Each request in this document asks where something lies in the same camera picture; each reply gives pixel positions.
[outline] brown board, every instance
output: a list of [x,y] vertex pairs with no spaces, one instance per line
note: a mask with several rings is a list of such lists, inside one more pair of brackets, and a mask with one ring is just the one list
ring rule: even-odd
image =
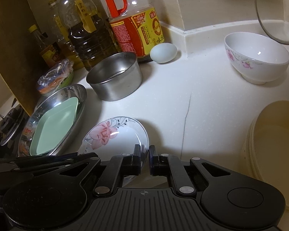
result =
[[40,97],[37,80],[48,69],[28,32],[33,24],[27,0],[0,0],[0,74],[29,115]]

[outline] silver screw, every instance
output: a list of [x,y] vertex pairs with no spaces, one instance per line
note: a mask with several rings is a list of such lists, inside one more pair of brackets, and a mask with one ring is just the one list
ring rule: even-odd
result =
[[192,187],[189,186],[184,186],[184,187],[180,187],[179,191],[183,194],[191,194],[192,192],[194,192],[195,190]]
[[98,194],[106,194],[110,191],[110,189],[108,187],[104,187],[104,186],[100,186],[100,187],[97,187],[95,189],[95,192],[97,192]]

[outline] pink flower design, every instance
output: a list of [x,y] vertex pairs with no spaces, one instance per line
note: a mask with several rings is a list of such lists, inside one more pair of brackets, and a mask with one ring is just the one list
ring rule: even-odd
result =
[[227,55],[230,60],[234,61],[234,56],[230,50],[227,50]]
[[106,145],[109,139],[113,139],[117,136],[117,128],[110,127],[110,122],[102,122],[97,125],[92,131],[89,133],[92,140],[92,149],[97,149],[102,145]]
[[248,62],[242,61],[242,64],[243,64],[243,67],[252,69],[252,67],[250,66]]

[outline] tile grout line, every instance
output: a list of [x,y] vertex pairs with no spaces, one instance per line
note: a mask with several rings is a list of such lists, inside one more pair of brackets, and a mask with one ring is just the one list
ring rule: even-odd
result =
[[[191,91],[191,93],[190,93],[190,100],[192,99],[192,93],[193,93],[193,91]],[[182,160],[182,152],[183,152],[183,144],[184,144],[184,135],[185,135],[185,125],[186,125],[186,119],[187,119],[188,112],[190,111],[190,100],[189,100],[189,102],[188,102],[188,108],[187,108],[187,112],[186,112],[186,116],[185,116],[185,120],[184,120],[183,137],[182,137],[182,148],[181,148],[180,160]]]

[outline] plastic wrap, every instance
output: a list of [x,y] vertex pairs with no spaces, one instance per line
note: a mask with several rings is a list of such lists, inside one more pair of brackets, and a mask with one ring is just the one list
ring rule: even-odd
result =
[[70,85],[73,78],[73,61],[64,59],[53,66],[38,80],[37,90],[44,96],[50,96],[57,90]]

